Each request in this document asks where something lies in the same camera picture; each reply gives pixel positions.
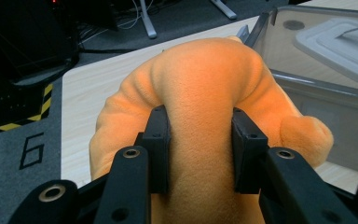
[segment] bolt hole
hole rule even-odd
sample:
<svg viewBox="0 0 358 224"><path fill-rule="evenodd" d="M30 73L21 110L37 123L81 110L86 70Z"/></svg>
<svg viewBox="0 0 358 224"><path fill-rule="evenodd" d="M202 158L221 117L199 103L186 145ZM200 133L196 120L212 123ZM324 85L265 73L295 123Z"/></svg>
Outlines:
<svg viewBox="0 0 358 224"><path fill-rule="evenodd" d="M141 154L141 152L137 149L128 149L123 153L123 156L125 158L135 158L139 156L139 154Z"/></svg>
<svg viewBox="0 0 358 224"><path fill-rule="evenodd" d="M322 211L322 216L333 223L340 223L341 222L341 218L334 212L330 211L330 210L323 210Z"/></svg>
<svg viewBox="0 0 358 224"><path fill-rule="evenodd" d="M46 189L44 189L39 194L39 201L43 203L50 203L56 201L61 198L61 196L65 193L66 188L64 185L55 184Z"/></svg>
<svg viewBox="0 0 358 224"><path fill-rule="evenodd" d="M277 152L278 156L284 159L292 159L295 157L295 154L293 154L290 151L286 151L286 150L279 150Z"/></svg>
<svg viewBox="0 0 358 224"><path fill-rule="evenodd" d="M51 198L60 194L59 189L50 189L46 192L46 197Z"/></svg>
<svg viewBox="0 0 358 224"><path fill-rule="evenodd" d="M112 219L114 221L124 221L129 216L129 210L127 208L118 208L112 213Z"/></svg>

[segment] white tray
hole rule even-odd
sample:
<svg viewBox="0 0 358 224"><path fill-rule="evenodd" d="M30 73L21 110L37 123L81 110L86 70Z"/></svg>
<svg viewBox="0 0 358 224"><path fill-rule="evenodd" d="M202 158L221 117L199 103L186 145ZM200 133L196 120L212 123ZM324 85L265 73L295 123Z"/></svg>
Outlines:
<svg viewBox="0 0 358 224"><path fill-rule="evenodd" d="M294 45L358 82L358 21L334 18L296 35Z"/></svg>

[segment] transparent bin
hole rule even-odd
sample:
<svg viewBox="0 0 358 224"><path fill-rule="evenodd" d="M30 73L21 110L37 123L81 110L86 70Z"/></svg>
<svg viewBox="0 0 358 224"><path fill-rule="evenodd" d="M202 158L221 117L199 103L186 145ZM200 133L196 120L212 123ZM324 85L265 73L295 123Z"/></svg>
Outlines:
<svg viewBox="0 0 358 224"><path fill-rule="evenodd" d="M335 64L337 58L318 58L300 48L296 38L336 18L358 21L358 11L278 7L259 17L245 44L263 57L297 108L333 132L335 144L327 160L358 171L358 69L349 72L347 64Z"/></svg>

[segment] stuffed toy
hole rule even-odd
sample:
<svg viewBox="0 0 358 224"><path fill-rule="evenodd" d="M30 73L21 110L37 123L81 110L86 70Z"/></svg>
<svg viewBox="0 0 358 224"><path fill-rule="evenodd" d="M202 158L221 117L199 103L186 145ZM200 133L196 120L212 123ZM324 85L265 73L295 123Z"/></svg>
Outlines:
<svg viewBox="0 0 358 224"><path fill-rule="evenodd" d="M152 108L171 123L170 188L152 194L152 223L262 223L258 195L234 192L233 107L268 137L312 166L333 145L329 129L303 116L261 57L235 37L166 49L131 72L106 100L89 145L92 179L109 172L116 152L144 132Z"/></svg>

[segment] table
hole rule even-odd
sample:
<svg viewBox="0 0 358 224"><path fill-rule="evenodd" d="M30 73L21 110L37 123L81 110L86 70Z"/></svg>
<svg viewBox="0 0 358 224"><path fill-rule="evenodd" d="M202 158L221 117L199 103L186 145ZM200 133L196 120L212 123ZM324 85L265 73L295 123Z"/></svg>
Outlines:
<svg viewBox="0 0 358 224"><path fill-rule="evenodd" d="M303 5L358 10L358 0L314 0ZM66 73L62 79L62 179L74 181L79 188L90 182L89 142L95 132L97 116L105 99L118 90L121 80L134 68L177 44L206 37L236 35L246 24L252 30L256 22L257 17L237 21L78 67ZM324 163L316 171L325 181L355 192L358 172L331 162Z"/></svg>

